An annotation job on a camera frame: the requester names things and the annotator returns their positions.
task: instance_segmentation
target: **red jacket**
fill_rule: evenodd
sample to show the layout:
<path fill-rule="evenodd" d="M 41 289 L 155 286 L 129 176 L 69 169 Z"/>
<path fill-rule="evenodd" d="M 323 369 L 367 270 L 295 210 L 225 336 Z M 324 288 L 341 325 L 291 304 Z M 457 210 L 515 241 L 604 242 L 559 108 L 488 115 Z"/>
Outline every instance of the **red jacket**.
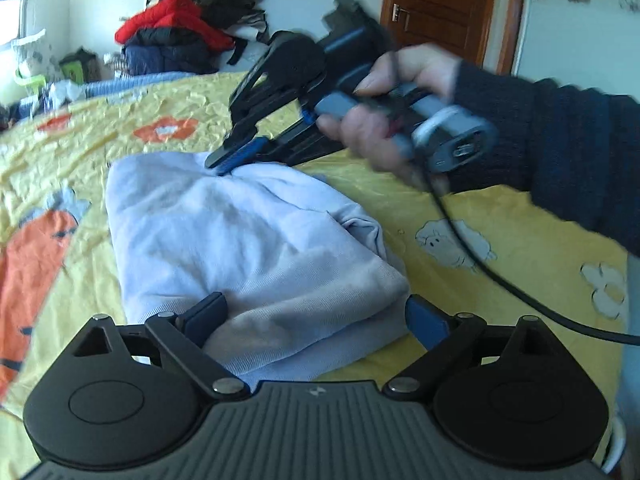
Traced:
<path fill-rule="evenodd" d="M 116 32 L 116 42 L 125 44 L 139 28 L 181 27 L 202 36 L 211 50 L 230 50 L 234 40 L 221 30 L 209 27 L 200 19 L 202 10 L 191 0 L 160 0 L 153 7 L 127 20 Z"/>

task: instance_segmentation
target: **dark sleeve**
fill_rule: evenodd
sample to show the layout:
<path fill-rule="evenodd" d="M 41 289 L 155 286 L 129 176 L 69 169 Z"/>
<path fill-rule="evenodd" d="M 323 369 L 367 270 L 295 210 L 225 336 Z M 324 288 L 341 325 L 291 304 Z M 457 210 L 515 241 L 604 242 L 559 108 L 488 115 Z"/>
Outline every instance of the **dark sleeve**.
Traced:
<path fill-rule="evenodd" d="M 463 63 L 455 102 L 491 121 L 499 139 L 449 174 L 453 192 L 497 184 L 529 191 L 536 205 L 640 255 L 640 105 L 631 97 Z"/>

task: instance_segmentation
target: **brown door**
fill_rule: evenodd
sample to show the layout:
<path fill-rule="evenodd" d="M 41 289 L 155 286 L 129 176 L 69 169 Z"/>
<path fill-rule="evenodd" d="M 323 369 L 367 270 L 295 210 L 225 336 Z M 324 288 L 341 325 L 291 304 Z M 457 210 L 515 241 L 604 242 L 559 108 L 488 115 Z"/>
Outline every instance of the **brown door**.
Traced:
<path fill-rule="evenodd" d="M 437 43 L 482 65 L 494 0 L 384 0 L 382 22 L 402 46 Z"/>

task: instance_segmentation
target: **door handle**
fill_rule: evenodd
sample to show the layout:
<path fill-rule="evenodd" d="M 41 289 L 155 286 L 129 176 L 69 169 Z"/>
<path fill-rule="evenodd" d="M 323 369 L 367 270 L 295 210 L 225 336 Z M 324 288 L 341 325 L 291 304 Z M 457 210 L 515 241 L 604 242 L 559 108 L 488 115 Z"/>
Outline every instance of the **door handle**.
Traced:
<path fill-rule="evenodd" d="M 391 13 L 391 21 L 392 22 L 397 22 L 398 18 L 400 17 L 400 13 L 404 12 L 407 15 L 409 15 L 409 11 L 406 9 L 403 9 L 402 7 L 400 7 L 398 4 L 394 4 L 394 10 Z"/>

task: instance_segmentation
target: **silver screw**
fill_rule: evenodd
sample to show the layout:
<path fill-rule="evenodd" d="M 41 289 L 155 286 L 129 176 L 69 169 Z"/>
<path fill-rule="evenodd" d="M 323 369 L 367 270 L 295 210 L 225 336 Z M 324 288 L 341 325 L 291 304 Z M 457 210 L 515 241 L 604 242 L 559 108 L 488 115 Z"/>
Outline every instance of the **silver screw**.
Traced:
<path fill-rule="evenodd" d="M 244 383 L 235 377 L 218 379 L 212 386 L 213 391 L 220 395 L 235 395 L 244 389 Z"/>
<path fill-rule="evenodd" d="M 412 394 L 420 388 L 420 383 L 413 377 L 396 377 L 389 381 L 389 389 L 396 394 Z"/>

